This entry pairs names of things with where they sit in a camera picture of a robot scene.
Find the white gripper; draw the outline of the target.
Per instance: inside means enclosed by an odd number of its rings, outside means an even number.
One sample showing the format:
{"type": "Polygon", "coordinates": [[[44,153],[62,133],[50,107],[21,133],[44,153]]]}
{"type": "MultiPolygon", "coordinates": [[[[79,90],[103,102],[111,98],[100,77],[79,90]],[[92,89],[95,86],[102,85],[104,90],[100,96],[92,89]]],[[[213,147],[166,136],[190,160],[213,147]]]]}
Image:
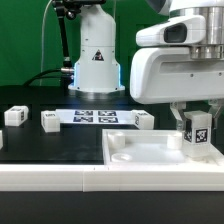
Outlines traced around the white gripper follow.
{"type": "Polygon", "coordinates": [[[178,131],[186,125],[186,103],[181,101],[211,99],[209,113],[216,129],[224,111],[224,60],[193,60],[188,47],[140,49],[132,60],[130,94],[141,104],[172,102],[178,131]]]}

